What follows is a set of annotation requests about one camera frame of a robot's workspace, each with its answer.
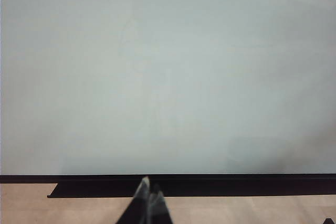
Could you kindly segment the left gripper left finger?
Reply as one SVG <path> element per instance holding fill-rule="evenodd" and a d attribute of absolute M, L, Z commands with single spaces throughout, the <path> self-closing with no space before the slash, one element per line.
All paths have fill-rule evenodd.
<path fill-rule="evenodd" d="M 150 197 L 150 180 L 143 177 L 127 208 L 116 224 L 144 224 L 147 222 L 148 204 Z"/>

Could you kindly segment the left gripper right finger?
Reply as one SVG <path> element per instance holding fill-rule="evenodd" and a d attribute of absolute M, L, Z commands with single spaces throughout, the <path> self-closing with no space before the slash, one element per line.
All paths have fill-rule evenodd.
<path fill-rule="evenodd" d="M 148 223 L 172 224 L 172 218 L 167 207 L 163 192 L 158 184 L 155 184 L 148 201 Z"/>

